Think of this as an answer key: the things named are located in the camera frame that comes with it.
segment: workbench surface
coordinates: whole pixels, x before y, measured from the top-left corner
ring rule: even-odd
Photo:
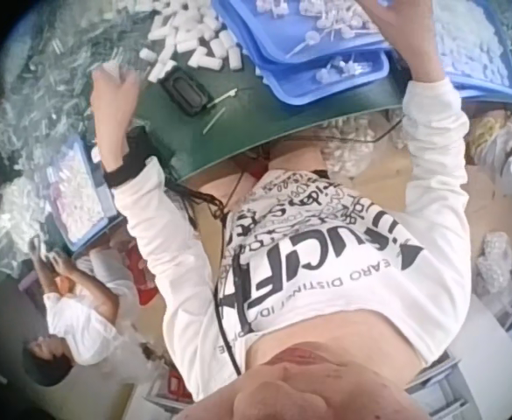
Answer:
[[[155,143],[164,142],[175,153],[172,166],[181,178],[292,131],[340,116],[399,107],[409,79],[406,71],[390,61],[388,77],[298,107],[279,101],[255,76],[254,66],[246,56],[241,72],[224,69],[216,73],[192,69],[185,62],[179,64],[215,98],[239,89],[236,97],[190,117],[170,101],[159,85],[149,83],[144,88],[137,117],[149,122]],[[512,102],[512,96],[493,95],[483,101]],[[203,129],[222,108],[226,108],[224,114],[203,136]]]

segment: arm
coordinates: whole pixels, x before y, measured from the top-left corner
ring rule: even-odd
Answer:
[[[467,181],[463,137],[469,121],[440,63],[432,2],[393,0],[384,7],[377,0],[358,1],[407,61],[413,78],[403,99],[413,173],[405,194],[405,214],[397,218],[440,267],[452,272],[449,281],[469,295],[467,194],[460,188]]]
[[[60,290],[57,287],[57,283],[55,283],[55,273],[39,257],[37,259],[32,258],[32,262],[34,263],[34,269],[38,274],[39,284],[42,286],[44,295],[48,293],[59,294]]]
[[[114,195],[165,299],[163,335],[168,352],[187,387],[197,395],[200,331],[213,310],[211,268],[192,227],[166,197],[164,179],[153,158]]]
[[[413,163],[405,212],[469,241],[467,194],[460,188],[467,182],[464,135],[469,121],[461,111],[458,92],[448,79],[428,84],[412,81],[403,112]]]
[[[119,310],[119,297],[106,284],[95,277],[76,269],[70,277],[75,283],[85,288],[92,295],[95,311],[102,315],[111,325],[116,323]]]
[[[120,84],[102,69],[96,70],[93,78],[96,144],[104,169],[111,172],[122,164],[128,149],[125,133],[135,111],[139,84],[130,74]],[[170,356],[187,387],[198,395],[200,332],[213,304],[211,269],[191,226],[164,191],[165,176],[152,159],[136,178],[116,188],[114,195],[165,299],[163,333]]]
[[[111,325],[114,325],[119,310],[119,297],[106,284],[78,269],[73,260],[62,252],[54,252],[51,258],[53,267],[61,275],[70,277],[75,283],[86,289],[95,303],[95,311]]]
[[[57,293],[59,295],[59,288],[55,283],[55,273],[47,266],[47,264],[39,256],[40,242],[37,236],[34,236],[28,241],[28,252],[30,252],[30,258],[32,264],[38,274],[39,284],[42,286],[44,295],[48,293]]]

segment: stacked blue trays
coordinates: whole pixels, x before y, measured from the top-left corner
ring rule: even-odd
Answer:
[[[474,0],[474,2],[483,9],[487,21],[494,27],[495,34],[503,49],[501,61],[507,70],[508,77],[502,80],[501,83],[475,79],[468,74],[457,71],[451,62],[445,62],[443,59],[446,74],[452,83],[459,87],[463,98],[480,97],[491,93],[512,95],[512,55],[508,49],[507,39],[502,30],[501,23],[486,0]]]
[[[245,8],[252,5],[255,14],[259,15],[256,12],[254,0],[238,1]],[[301,51],[300,55],[295,54],[291,57],[291,62],[289,62],[285,56],[304,39],[305,33],[311,29],[310,25],[313,25],[313,19],[296,16],[296,19],[303,18],[308,28],[304,29],[306,28],[304,26],[303,29],[298,28],[296,31],[290,31],[288,29],[290,26],[285,24],[285,19],[290,15],[276,20],[270,17],[269,13],[266,13],[267,17],[265,19],[270,21],[269,24],[274,28],[273,31],[275,31],[274,33],[276,33],[277,38],[289,39],[288,42],[275,45],[272,42],[275,37],[262,35],[262,31],[265,32],[264,28],[267,28],[267,26],[259,25],[259,29],[254,32],[253,27],[250,27],[247,21],[242,18],[240,12],[233,7],[233,3],[231,0],[213,0],[213,7],[227,25],[227,28],[234,33],[244,52],[248,54],[257,66],[264,82],[270,86],[274,95],[282,102],[290,105],[304,105],[343,90],[377,81],[388,75],[389,63],[386,54],[383,51],[378,51],[378,49],[385,48],[385,43],[377,35],[362,37],[367,39],[366,42],[368,42],[367,47],[364,48],[361,48],[365,43],[364,39],[355,40],[352,45],[358,51],[348,49],[350,48],[350,43],[348,40],[343,40],[342,42],[346,43],[344,46],[334,46],[334,43],[328,43],[324,44],[324,46],[327,46],[325,50],[312,49],[312,47],[308,47],[306,50],[305,48]],[[298,2],[290,1],[289,6],[291,8],[296,6],[298,11]],[[253,14],[248,14],[247,16],[251,16],[252,22],[256,24],[258,22],[267,22],[258,19],[259,16]],[[325,68],[335,56],[341,56],[344,60],[352,59],[354,63],[369,63],[369,70],[354,77],[338,77],[337,80],[332,80],[326,84],[320,83],[316,78],[316,73],[320,69]]]
[[[383,43],[383,37],[379,32],[356,35],[350,39],[343,39],[337,34],[333,40],[324,37],[318,44],[307,46],[301,52],[288,57],[288,54],[304,41],[306,33],[315,31],[316,28],[315,18],[299,14],[299,0],[288,0],[290,13],[278,19],[270,12],[259,13],[256,9],[256,0],[228,1],[248,26],[263,54],[278,63],[304,63],[344,51],[378,50],[388,47]]]

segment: plastic container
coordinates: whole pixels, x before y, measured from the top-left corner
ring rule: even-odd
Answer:
[[[69,151],[75,151],[82,159],[82,163],[84,164],[84,167],[86,168],[88,177],[90,178],[90,183],[93,187],[94,181],[92,178],[92,172],[90,171],[90,166],[88,164],[87,159],[87,153],[84,150],[84,146],[82,144],[82,140],[78,136],[71,136],[69,140],[65,143],[65,145],[61,148],[60,154],[57,156],[55,161],[51,164],[50,168],[53,170],[53,174],[57,175],[61,170],[61,165],[63,160],[67,157]],[[75,252],[91,239],[93,239],[96,235],[98,235],[109,223],[108,217],[103,217],[99,221],[97,221],[93,226],[90,227],[90,229],[78,240],[78,241],[71,241],[69,239],[69,236],[67,234],[67,228],[65,224],[63,223],[63,220],[60,216],[59,207],[56,202],[56,191],[59,187],[57,186],[57,181],[54,180],[53,182],[50,180],[50,188],[49,188],[49,197],[48,201],[50,203],[50,206],[52,208],[53,213],[53,219],[55,220],[55,224],[57,225],[58,229],[60,230],[61,234],[63,235],[63,239],[65,240],[65,243],[67,246],[71,249],[71,251]]]
[[[336,82],[322,84],[316,79],[316,73],[327,66],[332,59],[331,56],[314,59],[296,66],[273,63],[262,56],[259,46],[247,25],[238,20],[230,19],[230,15],[226,11],[223,13],[226,10],[226,0],[213,0],[213,7],[223,18],[229,30],[234,33],[244,51],[260,68],[264,83],[271,88],[273,94],[282,102],[290,105],[304,105],[343,90],[377,81],[388,75],[389,63],[384,52],[339,53],[336,55],[343,58],[354,55],[355,62],[370,62],[372,68],[369,72],[355,77],[339,78]]]
[[[305,105],[343,90],[366,85],[380,80],[388,75],[389,63],[384,52],[354,52],[355,62],[370,62],[370,71],[353,77],[341,77],[336,81],[322,84],[316,78],[316,73],[327,66],[330,58],[315,60],[311,66],[290,66],[284,70],[261,70],[263,80],[275,96],[290,105]]]
[[[456,73],[448,70],[446,70],[446,73],[448,74],[448,77],[454,84],[460,84],[463,87],[468,87],[475,90],[491,90],[506,95],[512,95],[512,55],[510,54],[507,38],[501,27],[501,23],[498,17],[494,14],[491,6],[487,4],[484,0],[474,0],[474,2],[483,9],[487,21],[494,27],[495,34],[503,48],[501,60],[502,64],[504,64],[508,71],[508,86],[495,84],[487,80],[475,79],[463,73]]]
[[[256,67],[276,71],[290,66],[290,64],[276,62],[263,54],[261,46],[254,38],[252,32],[242,20],[238,12],[230,5],[229,1],[213,0],[213,8],[221,17],[227,28],[234,33],[235,37],[240,42],[243,51],[248,54]],[[389,45],[385,41],[380,41],[367,45],[367,48],[364,50],[359,49],[359,51],[377,51],[383,50],[387,47],[389,47]]]
[[[356,35],[350,39],[343,39],[336,32],[333,41],[329,35],[324,36],[318,44],[308,45],[300,52],[287,57],[294,48],[304,42],[307,32],[322,32],[322,30],[316,28],[317,19],[315,17],[307,17],[299,13],[298,0],[289,0],[287,3],[291,12],[277,19],[270,12],[259,13],[256,9],[255,0],[229,0],[229,2],[248,26],[254,39],[260,45],[262,53],[270,60],[278,63],[303,63],[323,56],[341,53],[348,49],[366,49],[367,46],[373,44],[375,44],[374,48],[377,49],[379,48],[378,43],[383,41],[379,32]]]

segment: black hair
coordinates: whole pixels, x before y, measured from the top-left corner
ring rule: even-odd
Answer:
[[[63,381],[73,369],[73,363],[66,354],[53,356],[51,360],[39,358],[30,348],[22,349],[22,367],[26,374],[42,387],[52,387]]]

